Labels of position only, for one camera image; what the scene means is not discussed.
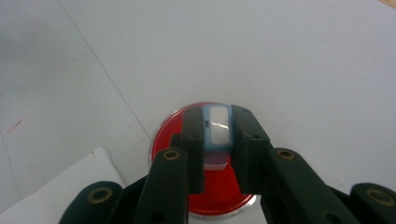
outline bolt hole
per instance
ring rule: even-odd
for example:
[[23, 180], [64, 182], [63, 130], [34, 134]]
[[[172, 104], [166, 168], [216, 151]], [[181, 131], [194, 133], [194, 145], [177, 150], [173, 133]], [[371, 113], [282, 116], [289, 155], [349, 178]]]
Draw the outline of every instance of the bolt hole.
[[368, 189], [366, 192], [374, 201], [376, 201], [377, 203], [380, 203], [382, 205], [388, 206], [388, 207], [392, 207], [394, 206], [395, 200], [388, 195], [387, 193], [378, 190], [378, 189]]
[[172, 161], [172, 160], [176, 160], [177, 158], [179, 158], [180, 153], [178, 153], [178, 151], [175, 151], [175, 150], [169, 150], [169, 151], [163, 153], [163, 157], [168, 161]]
[[286, 150], [286, 149], [279, 149], [279, 150], [276, 152], [276, 155], [277, 155], [279, 158], [281, 158], [281, 159], [283, 159], [283, 160], [285, 160], [285, 161], [292, 161], [292, 160], [294, 160], [294, 158], [296, 157], [296, 156], [294, 155], [294, 153], [292, 153], [292, 152], [290, 152], [290, 151], [288, 151], [288, 150]]
[[95, 192], [95, 193], [92, 195], [92, 197], [93, 197], [95, 200], [99, 200], [99, 199], [101, 199], [101, 198], [105, 198], [106, 195], [107, 195], [107, 191], [105, 191], [105, 190], [99, 190], [99, 191]]
[[153, 223], [162, 223], [166, 219], [166, 214], [163, 211], [155, 212], [151, 215], [151, 221]]
[[283, 156], [283, 157], [286, 157], [286, 158], [290, 158], [291, 157], [291, 153], [286, 152], [286, 151], [280, 152], [280, 155]]
[[109, 187], [101, 187], [98, 189], [94, 189], [88, 195], [88, 202], [103, 203], [103, 202], [107, 201], [111, 197], [112, 194], [113, 194], [113, 191]]
[[341, 223], [341, 218], [339, 216], [337, 216], [336, 214], [326, 212], [324, 214], [324, 217], [326, 217], [326, 219], [328, 221], [330, 221], [331, 223]]

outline metal screw head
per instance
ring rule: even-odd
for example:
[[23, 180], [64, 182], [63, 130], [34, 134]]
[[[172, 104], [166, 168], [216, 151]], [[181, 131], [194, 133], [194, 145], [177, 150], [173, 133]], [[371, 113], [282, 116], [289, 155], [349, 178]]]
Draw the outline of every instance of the metal screw head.
[[376, 203], [380, 203], [387, 207], [392, 207], [396, 204], [395, 200], [386, 192], [379, 189], [367, 189], [367, 195]]
[[113, 194], [113, 191], [109, 187], [100, 187], [94, 189], [88, 195], [88, 202], [90, 203], [103, 203], [107, 201]]
[[163, 153], [163, 157], [168, 161], [173, 161], [180, 157], [180, 153], [178, 153], [176, 150], [168, 150], [167, 152]]
[[285, 161], [292, 161], [296, 158], [295, 154], [291, 150], [278, 149], [276, 155]]

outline white object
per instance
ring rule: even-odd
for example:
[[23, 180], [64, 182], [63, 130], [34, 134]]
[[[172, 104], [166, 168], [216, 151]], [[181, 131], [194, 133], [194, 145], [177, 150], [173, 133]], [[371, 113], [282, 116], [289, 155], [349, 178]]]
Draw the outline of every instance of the white object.
[[225, 106], [210, 107], [210, 141], [213, 145], [230, 144], [229, 114]]
[[226, 151], [221, 152], [206, 152], [204, 157], [204, 169], [207, 171], [221, 171], [227, 166], [230, 153]]
[[125, 187], [107, 150], [102, 147], [1, 214], [0, 224], [58, 223], [79, 192], [101, 180], [116, 182]]

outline white surface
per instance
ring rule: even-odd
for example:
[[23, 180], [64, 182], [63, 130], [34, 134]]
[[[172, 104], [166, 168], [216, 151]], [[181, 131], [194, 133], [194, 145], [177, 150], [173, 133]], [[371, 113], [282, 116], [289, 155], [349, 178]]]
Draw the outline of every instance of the white surface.
[[1, 95], [0, 128], [22, 198], [93, 148], [129, 184], [149, 168], [149, 138], [92, 54]]
[[107, 150], [100, 147], [38, 191], [0, 215], [1, 224], [54, 224], [67, 206], [90, 184], [111, 181], [125, 188]]
[[0, 94], [87, 53], [57, 1], [0, 2]]
[[[393, 8], [373, 0], [60, 2], [0, 5], [0, 128], [22, 197], [101, 145], [127, 182], [136, 180], [149, 151], [139, 123], [152, 137], [166, 116], [198, 101], [250, 109], [274, 146], [302, 154], [341, 191], [360, 182], [396, 190]], [[26, 23], [14, 25], [13, 15]]]
[[20, 199], [6, 147], [0, 136], [0, 214]]

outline red petri dish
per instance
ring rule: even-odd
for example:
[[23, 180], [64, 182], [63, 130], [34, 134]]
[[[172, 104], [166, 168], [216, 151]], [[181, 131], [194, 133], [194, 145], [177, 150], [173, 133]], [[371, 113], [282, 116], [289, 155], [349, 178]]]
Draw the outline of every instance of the red petri dish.
[[[158, 129], [151, 147], [150, 160], [153, 161], [157, 152], [169, 147], [172, 134], [181, 133], [183, 113], [195, 105], [213, 105], [204, 102], [187, 105], [169, 116]], [[253, 204], [255, 195], [240, 193], [233, 167], [228, 161], [222, 171], [205, 171], [205, 192], [192, 194], [189, 198], [190, 213], [197, 217], [213, 217], [222, 219], [232, 217]]]

